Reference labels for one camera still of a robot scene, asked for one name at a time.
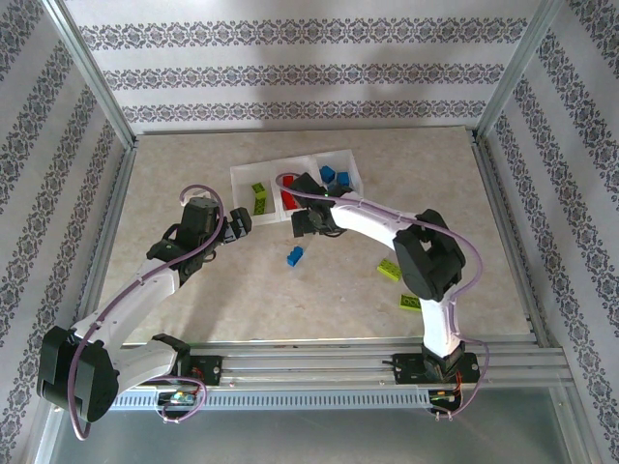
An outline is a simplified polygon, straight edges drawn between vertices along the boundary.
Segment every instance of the lime green block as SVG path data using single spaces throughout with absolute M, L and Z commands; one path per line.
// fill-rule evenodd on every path
M 398 265 L 392 263 L 388 259 L 383 259 L 376 270 L 394 282 L 397 282 L 399 278 L 402 277 L 402 271 L 399 269 Z
M 419 311 L 422 310 L 422 304 L 415 295 L 400 295 L 399 297 L 399 307 L 402 309 L 407 309 L 409 311 Z
M 253 204 L 253 215 L 260 216 L 264 215 L 264 210 L 267 207 L 267 199 L 266 198 L 256 198 L 255 203 Z
M 257 183 L 251 186 L 253 189 L 253 194 L 258 200 L 266 200 L 267 198 L 267 190 L 264 189 L 261 183 Z

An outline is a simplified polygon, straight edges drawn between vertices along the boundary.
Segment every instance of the beige surface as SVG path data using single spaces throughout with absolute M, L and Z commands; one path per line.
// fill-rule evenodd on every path
M 402 211 L 440 212 L 481 248 L 482 282 L 458 302 L 466 334 L 526 334 L 528 328 L 477 165 L 463 128 L 334 130 L 140 139 L 103 298 L 138 268 L 151 244 L 180 220 L 178 192 L 204 183 L 231 209 L 229 168 L 350 148 L 366 198 Z M 295 245 L 306 249 L 296 268 Z M 402 282 L 376 271 L 390 251 L 360 234 L 294 239 L 289 222 L 255 227 L 135 330 L 130 341 L 166 332 L 187 342 L 422 334 L 419 313 L 398 308 Z M 464 279 L 474 273 L 474 261 Z

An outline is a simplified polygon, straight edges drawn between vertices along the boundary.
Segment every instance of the toy block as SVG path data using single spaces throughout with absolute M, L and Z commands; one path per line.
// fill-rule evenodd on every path
M 297 205 L 297 202 L 294 200 L 294 196 L 287 191 L 281 193 L 281 200 L 286 210 L 296 210 L 299 208 L 299 205 Z
M 336 171 L 331 169 L 329 166 L 322 166 L 320 168 L 320 179 L 325 184 L 330 184 L 336 178 Z
M 253 215 L 260 216 L 264 215 L 264 210 L 267 208 L 267 199 L 266 198 L 256 198 L 255 203 L 253 204 Z
M 261 183 L 257 183 L 251 186 L 253 189 L 253 194 L 255 195 L 257 200 L 263 200 L 267 198 L 267 190 L 264 189 Z
M 422 304 L 420 303 L 419 298 L 414 295 L 400 295 L 399 307 L 409 311 L 421 312 L 422 310 Z
M 303 256 L 303 249 L 300 246 L 295 246 L 286 258 L 286 261 L 294 268 L 301 259 L 301 256 Z
M 347 172 L 344 171 L 338 173 L 338 184 L 345 187 L 350 186 L 350 177 Z
M 376 270 L 394 282 L 397 282 L 399 278 L 402 277 L 402 271 L 399 269 L 398 265 L 392 263 L 388 259 L 383 259 Z

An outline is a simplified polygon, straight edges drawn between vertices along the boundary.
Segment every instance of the glass panel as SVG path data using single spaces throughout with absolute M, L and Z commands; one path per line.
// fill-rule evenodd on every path
M 80 443 L 65 414 L 52 463 L 570 462 L 546 389 L 480 391 L 453 422 L 423 410 L 212 412 L 164 424 L 110 412 Z

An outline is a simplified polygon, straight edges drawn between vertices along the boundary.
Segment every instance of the wallpaper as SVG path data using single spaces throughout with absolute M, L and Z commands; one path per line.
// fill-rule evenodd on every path
M 619 462 L 617 27 L 616 3 L 566 2 L 486 140 L 604 462 Z
M 136 133 L 474 127 L 539 0 L 69 0 Z
M 39 351 L 83 297 L 124 153 L 36 0 L 0 0 L 0 463 L 21 462 Z

